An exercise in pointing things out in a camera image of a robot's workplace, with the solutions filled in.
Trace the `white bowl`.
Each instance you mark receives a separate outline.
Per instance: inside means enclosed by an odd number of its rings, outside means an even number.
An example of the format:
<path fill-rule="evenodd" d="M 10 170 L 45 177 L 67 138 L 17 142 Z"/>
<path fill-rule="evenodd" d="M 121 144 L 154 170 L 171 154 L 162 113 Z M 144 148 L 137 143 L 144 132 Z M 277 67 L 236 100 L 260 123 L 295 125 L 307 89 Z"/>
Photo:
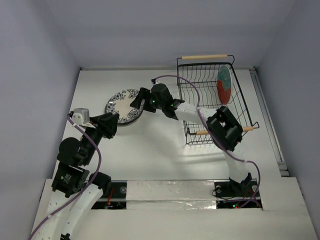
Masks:
<path fill-rule="evenodd" d="M 126 127 L 126 126 L 130 126 L 130 125 L 136 123 L 137 121 L 138 121 L 137 119 L 134 119 L 134 120 L 131 120 L 131 121 L 126 121 L 126 122 L 124 122 L 124 121 L 119 121 L 117 125 L 118 125 L 119 127 Z"/>

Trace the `blue floral white plate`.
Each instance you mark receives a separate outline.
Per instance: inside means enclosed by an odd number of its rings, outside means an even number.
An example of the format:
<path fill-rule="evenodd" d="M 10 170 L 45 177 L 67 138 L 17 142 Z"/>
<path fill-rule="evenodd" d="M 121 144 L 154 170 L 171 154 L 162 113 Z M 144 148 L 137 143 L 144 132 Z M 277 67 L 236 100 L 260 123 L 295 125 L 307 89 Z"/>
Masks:
<path fill-rule="evenodd" d="M 105 112 L 119 114 L 118 122 L 138 119 L 142 115 L 143 109 L 130 106 L 131 102 L 138 95 L 138 92 L 136 89 L 125 89 L 116 93 L 107 102 Z"/>

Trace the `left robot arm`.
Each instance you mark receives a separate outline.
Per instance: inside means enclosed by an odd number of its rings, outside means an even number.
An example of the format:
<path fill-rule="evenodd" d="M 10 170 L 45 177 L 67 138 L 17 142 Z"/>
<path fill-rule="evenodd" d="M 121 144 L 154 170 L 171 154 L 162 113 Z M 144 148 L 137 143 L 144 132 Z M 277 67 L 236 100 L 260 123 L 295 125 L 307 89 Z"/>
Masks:
<path fill-rule="evenodd" d="M 30 234 L 31 240 L 75 239 L 96 201 L 113 192 L 112 178 L 100 172 L 98 145 L 115 136 L 119 114 L 91 117 L 87 108 L 76 108 L 67 120 L 82 136 L 65 138 L 59 145 L 46 216 Z"/>

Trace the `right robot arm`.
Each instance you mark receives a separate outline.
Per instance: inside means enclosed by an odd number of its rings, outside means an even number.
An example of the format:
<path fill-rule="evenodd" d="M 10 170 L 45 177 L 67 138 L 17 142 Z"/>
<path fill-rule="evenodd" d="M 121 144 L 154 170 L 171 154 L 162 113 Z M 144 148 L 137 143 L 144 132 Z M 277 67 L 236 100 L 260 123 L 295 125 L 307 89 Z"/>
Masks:
<path fill-rule="evenodd" d="M 152 113 L 161 110 L 170 119 L 202 125 L 224 153 L 231 192 L 235 196 L 242 196 L 248 191 L 252 175 L 246 168 L 246 161 L 233 155 L 237 144 L 243 139 L 243 127 L 226 106 L 215 109 L 191 105 L 173 98 L 163 83 L 155 84 L 150 90 L 140 88 L 130 106 Z"/>

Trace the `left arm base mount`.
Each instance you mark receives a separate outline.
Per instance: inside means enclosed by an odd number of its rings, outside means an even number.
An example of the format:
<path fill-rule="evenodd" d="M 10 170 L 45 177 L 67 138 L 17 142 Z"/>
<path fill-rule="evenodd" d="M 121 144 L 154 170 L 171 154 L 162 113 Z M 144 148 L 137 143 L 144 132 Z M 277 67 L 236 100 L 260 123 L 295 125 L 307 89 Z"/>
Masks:
<path fill-rule="evenodd" d="M 92 210 L 125 210 L 127 208 L 127 181 L 113 181 L 109 193 L 91 207 Z"/>

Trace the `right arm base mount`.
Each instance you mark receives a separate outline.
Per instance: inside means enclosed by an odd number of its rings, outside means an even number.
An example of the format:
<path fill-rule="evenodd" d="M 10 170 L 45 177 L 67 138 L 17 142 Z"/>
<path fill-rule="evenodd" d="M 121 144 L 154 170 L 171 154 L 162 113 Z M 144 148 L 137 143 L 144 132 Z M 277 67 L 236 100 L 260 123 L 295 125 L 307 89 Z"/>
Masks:
<path fill-rule="evenodd" d="M 257 181 L 252 180 L 244 191 L 236 193 L 230 181 L 214 181 L 211 195 L 215 197 L 218 209 L 262 209 L 263 204 L 259 191 L 253 196 L 257 186 Z"/>

